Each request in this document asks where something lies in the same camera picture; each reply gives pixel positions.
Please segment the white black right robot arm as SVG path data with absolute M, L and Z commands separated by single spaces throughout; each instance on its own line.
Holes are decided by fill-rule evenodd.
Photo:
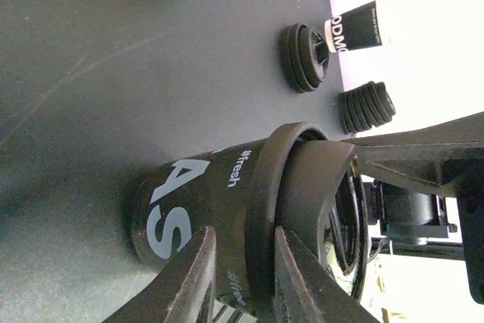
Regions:
M 458 202 L 470 295 L 483 302 L 483 115 L 409 132 L 351 138 L 360 171 L 375 179 L 377 219 L 393 241 L 445 238 L 438 203 Z

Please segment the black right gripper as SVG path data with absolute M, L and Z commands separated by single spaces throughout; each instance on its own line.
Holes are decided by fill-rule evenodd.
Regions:
M 483 113 L 408 132 L 345 139 L 363 175 L 455 197 L 470 295 L 483 303 Z

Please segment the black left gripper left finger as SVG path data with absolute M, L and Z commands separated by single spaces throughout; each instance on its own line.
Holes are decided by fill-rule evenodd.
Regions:
M 139 294 L 106 322 L 211 322 L 216 231 L 205 226 Z

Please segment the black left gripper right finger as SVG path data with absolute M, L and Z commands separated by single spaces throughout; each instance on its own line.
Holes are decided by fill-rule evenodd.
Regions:
M 275 229 L 276 322 L 375 322 L 293 231 Z

